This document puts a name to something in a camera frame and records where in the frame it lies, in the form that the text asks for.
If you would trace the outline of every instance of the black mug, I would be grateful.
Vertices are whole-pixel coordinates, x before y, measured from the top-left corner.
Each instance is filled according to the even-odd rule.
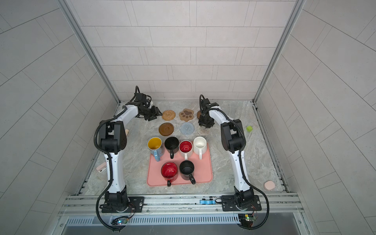
[[[174,153],[179,151],[179,140],[176,137],[168,137],[165,141],[165,147],[170,152],[170,158],[174,158]]]
[[[180,173],[182,174],[182,178],[185,180],[190,180],[192,184],[196,183],[196,180],[193,177],[194,165],[193,162],[189,160],[185,160],[180,163],[179,166]]]

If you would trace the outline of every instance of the white tiled wall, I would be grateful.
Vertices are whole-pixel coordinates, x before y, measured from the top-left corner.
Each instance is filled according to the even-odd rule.
[[[67,2],[125,100],[135,85],[160,100],[197,99],[203,92],[212,99],[253,99],[295,4]]]
[[[49,230],[115,107],[54,0],[0,1],[0,234]]]
[[[376,232],[375,31],[375,1],[307,0],[257,103],[315,234]]]

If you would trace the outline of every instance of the black mug handle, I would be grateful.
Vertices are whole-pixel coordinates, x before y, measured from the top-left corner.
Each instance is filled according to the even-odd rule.
[[[189,174],[189,180],[191,181],[192,184],[196,184],[196,180],[194,179],[192,174]]]

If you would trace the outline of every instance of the white mug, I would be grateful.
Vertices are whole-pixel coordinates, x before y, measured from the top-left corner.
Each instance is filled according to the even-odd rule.
[[[190,142],[189,140],[183,140],[179,144],[179,152],[185,160],[188,160],[188,157],[192,156],[193,154],[192,142]]]
[[[208,145],[204,137],[196,137],[193,141],[193,152],[202,160],[202,155],[208,150]]]

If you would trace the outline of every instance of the pink tray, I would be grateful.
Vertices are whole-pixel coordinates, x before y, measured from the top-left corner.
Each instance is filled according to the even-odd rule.
[[[208,150],[202,155],[202,160],[195,153],[188,158],[194,164],[194,179],[196,183],[208,183],[213,179],[213,170],[211,167],[209,143]],[[161,168],[166,162],[173,162],[177,165],[179,171],[180,163],[184,161],[184,157],[179,152],[174,154],[174,159],[170,158],[170,152],[165,149],[165,153],[161,156],[161,160],[157,162],[153,155],[150,154],[149,170],[147,172],[146,183],[149,186],[167,186],[167,180],[161,174]],[[180,171],[176,180],[171,182],[172,185],[191,183],[189,180],[184,180],[181,177]]]

